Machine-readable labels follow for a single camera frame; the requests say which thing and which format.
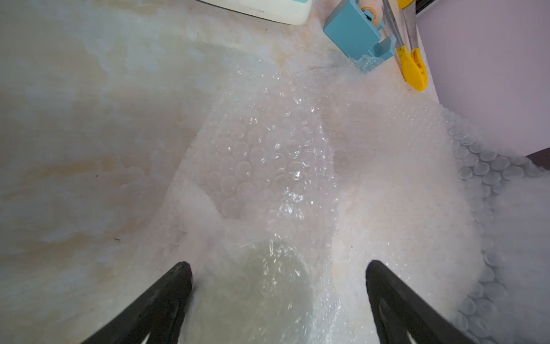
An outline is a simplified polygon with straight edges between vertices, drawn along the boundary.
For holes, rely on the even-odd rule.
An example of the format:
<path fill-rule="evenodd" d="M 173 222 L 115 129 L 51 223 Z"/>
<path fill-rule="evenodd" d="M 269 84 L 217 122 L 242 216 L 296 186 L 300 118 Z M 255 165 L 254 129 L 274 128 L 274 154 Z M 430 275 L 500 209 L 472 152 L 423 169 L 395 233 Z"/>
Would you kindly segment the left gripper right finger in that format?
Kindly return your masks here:
<path fill-rule="evenodd" d="M 390 343 L 471 343 L 381 261 L 365 271 L 378 338 Z"/>

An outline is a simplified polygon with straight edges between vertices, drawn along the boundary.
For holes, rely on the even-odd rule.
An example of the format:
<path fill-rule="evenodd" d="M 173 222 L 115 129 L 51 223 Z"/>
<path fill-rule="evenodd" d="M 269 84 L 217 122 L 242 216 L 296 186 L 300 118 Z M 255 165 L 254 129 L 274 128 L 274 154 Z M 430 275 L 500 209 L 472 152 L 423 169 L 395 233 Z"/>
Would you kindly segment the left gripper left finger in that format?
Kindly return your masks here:
<path fill-rule="evenodd" d="M 177 343 L 193 287 L 189 263 L 179 262 L 85 343 Z"/>

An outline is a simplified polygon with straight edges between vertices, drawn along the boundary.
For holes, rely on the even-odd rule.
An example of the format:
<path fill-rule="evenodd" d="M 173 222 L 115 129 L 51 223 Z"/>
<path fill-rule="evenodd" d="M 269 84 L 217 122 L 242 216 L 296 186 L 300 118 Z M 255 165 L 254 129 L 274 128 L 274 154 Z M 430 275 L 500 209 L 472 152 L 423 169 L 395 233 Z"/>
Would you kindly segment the white ceramic mug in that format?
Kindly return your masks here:
<path fill-rule="evenodd" d="M 182 343 L 308 343 L 314 292 L 301 257 L 269 240 L 246 245 L 193 293 Z"/>

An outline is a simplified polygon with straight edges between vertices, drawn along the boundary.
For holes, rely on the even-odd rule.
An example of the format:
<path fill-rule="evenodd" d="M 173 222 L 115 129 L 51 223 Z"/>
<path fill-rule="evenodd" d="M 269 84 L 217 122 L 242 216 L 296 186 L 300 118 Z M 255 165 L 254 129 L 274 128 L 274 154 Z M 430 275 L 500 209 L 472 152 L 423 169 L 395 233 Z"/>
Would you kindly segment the clear bubble wrap sheet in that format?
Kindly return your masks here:
<path fill-rule="evenodd" d="M 140 251 L 150 282 L 200 281 L 281 241 L 312 283 L 308 343 L 377 343 L 381 261 L 474 343 L 549 342 L 549 171 L 405 86 L 355 66 L 236 67 Z"/>

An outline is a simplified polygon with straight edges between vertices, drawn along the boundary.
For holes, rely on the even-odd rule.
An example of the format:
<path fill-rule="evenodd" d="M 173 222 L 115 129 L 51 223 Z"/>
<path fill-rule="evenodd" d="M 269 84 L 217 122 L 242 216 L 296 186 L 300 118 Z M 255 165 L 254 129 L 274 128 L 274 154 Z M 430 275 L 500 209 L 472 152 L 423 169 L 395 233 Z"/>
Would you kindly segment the teal tape dispenser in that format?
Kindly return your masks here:
<path fill-rule="evenodd" d="M 327 18 L 324 33 L 350 59 L 389 60 L 395 56 L 396 37 L 382 37 L 386 7 L 383 1 L 342 0 Z"/>

